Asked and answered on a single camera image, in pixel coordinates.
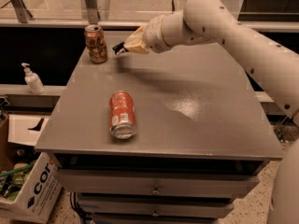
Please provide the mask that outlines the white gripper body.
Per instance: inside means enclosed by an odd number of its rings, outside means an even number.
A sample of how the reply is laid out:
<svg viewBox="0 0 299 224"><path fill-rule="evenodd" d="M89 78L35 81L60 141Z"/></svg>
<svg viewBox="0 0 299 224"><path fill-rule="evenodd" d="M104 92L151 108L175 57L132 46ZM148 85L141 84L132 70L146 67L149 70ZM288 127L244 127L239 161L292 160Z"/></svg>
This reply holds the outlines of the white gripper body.
<svg viewBox="0 0 299 224"><path fill-rule="evenodd" d="M146 46L156 53L162 53L171 49L163 38L163 19L164 15L151 19L146 25L142 35L143 42L146 44Z"/></svg>

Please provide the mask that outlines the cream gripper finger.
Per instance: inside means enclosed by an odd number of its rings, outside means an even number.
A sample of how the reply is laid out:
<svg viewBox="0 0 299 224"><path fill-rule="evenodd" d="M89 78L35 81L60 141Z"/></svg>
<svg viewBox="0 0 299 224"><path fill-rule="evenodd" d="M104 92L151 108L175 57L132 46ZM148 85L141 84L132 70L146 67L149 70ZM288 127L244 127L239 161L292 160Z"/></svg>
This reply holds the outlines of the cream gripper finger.
<svg viewBox="0 0 299 224"><path fill-rule="evenodd" d="M147 28L146 24L142 24L134 33L133 33L133 37L137 37L140 38L143 36L145 30Z"/></svg>
<svg viewBox="0 0 299 224"><path fill-rule="evenodd" d="M148 54L150 49L144 43L140 36L130 35L124 42L124 47L129 52L139 53L139 54Z"/></svg>

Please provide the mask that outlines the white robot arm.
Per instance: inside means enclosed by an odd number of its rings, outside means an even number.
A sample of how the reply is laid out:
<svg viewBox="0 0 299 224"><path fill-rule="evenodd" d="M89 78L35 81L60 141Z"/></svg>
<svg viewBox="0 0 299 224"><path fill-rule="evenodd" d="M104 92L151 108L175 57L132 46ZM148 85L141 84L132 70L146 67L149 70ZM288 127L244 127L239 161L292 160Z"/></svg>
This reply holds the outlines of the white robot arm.
<svg viewBox="0 0 299 224"><path fill-rule="evenodd" d="M187 0L184 8L139 27L124 42L129 52L161 53L177 45L220 44L299 125L299 56L237 21L221 0ZM278 167L266 224L299 224L299 142Z"/></svg>

